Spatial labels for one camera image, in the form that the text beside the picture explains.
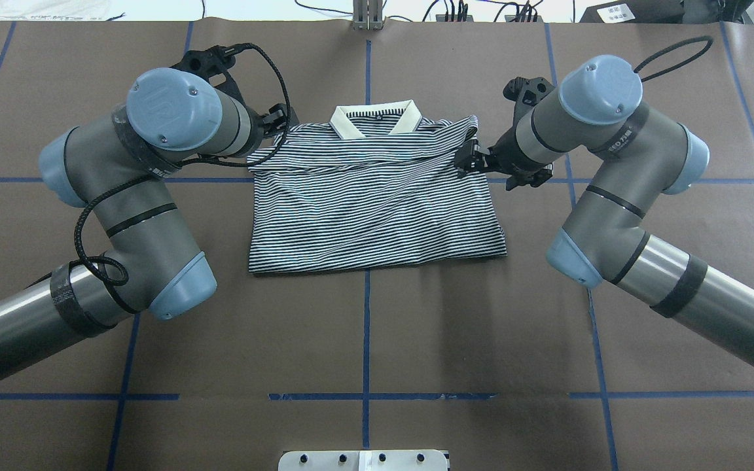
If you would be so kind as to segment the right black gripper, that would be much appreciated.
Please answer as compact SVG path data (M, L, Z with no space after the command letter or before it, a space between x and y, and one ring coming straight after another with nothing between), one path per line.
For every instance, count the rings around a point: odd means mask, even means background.
M551 179L554 170L554 164L541 165L528 158L518 144L516 125L488 147L488 153L482 150L478 138L469 138L453 154L453 167L459 179L473 173L507 174L508 192L521 186L538 188Z

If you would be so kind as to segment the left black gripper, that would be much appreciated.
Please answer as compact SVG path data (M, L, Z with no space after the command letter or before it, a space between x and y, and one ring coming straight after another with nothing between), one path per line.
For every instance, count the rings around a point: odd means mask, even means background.
M236 105L238 131L233 142L233 157L245 157L257 151L266 138L273 138L289 129L290 107L278 103L267 113L257 113L246 105Z

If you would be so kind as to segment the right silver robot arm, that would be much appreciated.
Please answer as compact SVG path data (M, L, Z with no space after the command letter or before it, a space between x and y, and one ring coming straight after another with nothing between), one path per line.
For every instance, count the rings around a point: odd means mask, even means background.
M460 178L506 174L507 190L539 187L558 158L584 147L601 166L547 250L548 264L581 286L609 281L664 318L754 367L754 290L643 227L659 196L688 190L709 147L643 100L643 79L617 56L596 56L553 86L515 78L512 126L482 150L454 154Z

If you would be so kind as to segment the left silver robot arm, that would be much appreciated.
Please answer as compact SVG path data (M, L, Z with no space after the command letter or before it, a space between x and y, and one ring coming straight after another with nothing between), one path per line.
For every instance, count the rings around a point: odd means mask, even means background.
M206 78L160 67L110 114L48 144L42 180L82 211L77 259L0 301L0 381L136 313L168 320L209 299L217 281L164 180L195 155L246 156L295 122L289 99L261 116Z

